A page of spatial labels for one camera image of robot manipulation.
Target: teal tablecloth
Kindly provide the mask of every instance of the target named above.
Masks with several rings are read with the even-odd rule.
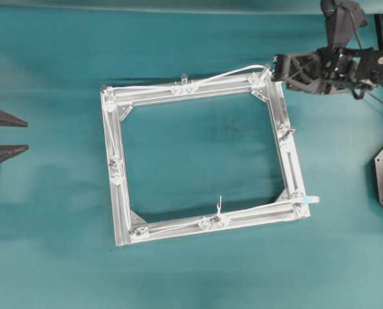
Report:
[[[374,20],[361,31],[376,46]],[[383,107],[286,91],[308,193],[294,223],[116,248],[99,89],[208,76],[324,46],[320,15],[194,15],[0,6],[0,308],[383,308],[372,158]],[[265,106],[249,96],[134,111],[133,207],[148,220],[281,189]]]

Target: white cable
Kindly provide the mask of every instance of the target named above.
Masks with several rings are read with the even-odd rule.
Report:
[[[278,206],[278,205],[284,205],[284,204],[289,204],[289,203],[312,204],[312,203],[319,203],[319,202],[320,202],[320,199],[319,199],[318,196],[303,196],[301,198],[292,198],[290,200],[276,201],[274,203],[260,205],[260,206],[255,206],[255,207],[247,208],[247,209],[242,209],[240,211],[232,211],[232,212],[229,212],[227,214],[222,214],[222,216],[223,217],[227,217],[227,216],[231,216],[231,215],[234,215],[234,214],[239,214],[239,213],[246,212],[246,211],[254,211],[254,210],[258,210],[258,209],[263,209],[263,208],[272,207],[272,206]],[[221,210],[221,207],[219,209],[219,204],[217,204],[217,212],[219,213],[220,210]],[[213,219],[215,217],[218,217],[218,215],[210,216],[210,217],[202,217],[201,219],[198,219],[198,220],[195,220],[195,221],[192,221],[192,222],[187,222],[187,223],[179,224],[179,225],[174,225],[174,226],[169,227],[167,229],[158,230],[158,231],[156,231],[154,233],[150,232],[150,236],[154,236],[156,234],[160,234],[160,233],[164,233],[164,232],[169,232],[171,230],[178,230],[178,229],[181,229],[183,227],[189,227],[189,226],[192,226],[192,225],[198,225],[199,223],[201,223],[201,222],[203,222],[205,220],[211,220],[211,219]]]
[[[232,74],[242,72],[242,71],[247,71],[247,70],[252,70],[252,69],[265,69],[265,68],[266,67],[261,65],[261,64],[253,64],[251,66],[245,66],[244,68],[240,68],[240,69],[228,71],[228,72],[225,72],[222,74],[218,74],[218,75],[209,77],[207,79],[201,79],[198,82],[195,82],[194,85],[200,86],[200,85],[205,84],[207,82],[210,82],[212,80],[220,79],[224,76],[232,75]],[[168,91],[170,91],[171,87],[172,86],[127,86],[127,87],[116,87],[115,90],[120,90],[120,89],[121,90],[125,90],[125,89],[144,90],[141,92],[136,91],[133,93],[127,92],[127,93],[119,94],[119,96],[122,97],[122,96],[127,96],[127,95],[139,95],[139,94],[153,93],[155,90],[160,90],[160,91],[168,90]]]
[[[113,130],[111,130],[111,125],[109,124],[109,113],[106,112],[105,115],[106,115],[108,131],[109,131],[109,137],[111,139],[111,145],[113,146],[113,149],[114,149],[114,155],[117,156],[117,145],[115,144],[115,141],[113,138]]]

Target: metal bolt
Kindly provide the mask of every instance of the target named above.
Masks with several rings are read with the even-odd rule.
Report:
[[[378,58],[377,63],[378,63],[379,65],[382,65],[382,64],[383,64],[383,56],[380,57],[380,58]]]
[[[188,79],[189,79],[189,77],[187,76],[187,74],[184,73],[181,75],[181,83],[183,85],[187,83]]]
[[[117,164],[115,163],[115,161],[113,159],[110,159],[109,163],[108,163],[108,166],[112,167],[113,169],[117,167]]]

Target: rectangular metal frame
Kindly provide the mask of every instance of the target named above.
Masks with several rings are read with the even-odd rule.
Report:
[[[249,73],[235,74],[241,71]],[[177,220],[147,223],[130,208],[126,163],[122,143],[122,122],[133,108],[178,102],[196,98],[251,93],[267,104],[276,141],[277,153],[285,188],[271,204],[240,211],[221,212]],[[236,229],[266,223],[292,221],[310,216],[309,203],[318,198],[307,196],[301,175],[293,132],[280,82],[271,81],[271,72],[261,65],[253,65],[208,79],[155,86],[103,87],[102,116],[106,138],[109,186],[117,246]]]

